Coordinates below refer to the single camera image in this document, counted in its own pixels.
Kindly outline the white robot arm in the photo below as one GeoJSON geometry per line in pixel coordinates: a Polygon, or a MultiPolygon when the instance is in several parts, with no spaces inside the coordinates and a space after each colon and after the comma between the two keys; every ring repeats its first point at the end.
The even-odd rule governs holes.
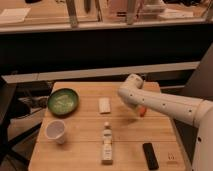
{"type": "Polygon", "coordinates": [[[144,106],[198,129],[193,171],[213,171],[213,101],[144,90],[143,79],[130,74],[118,88],[128,106],[144,106]]]}

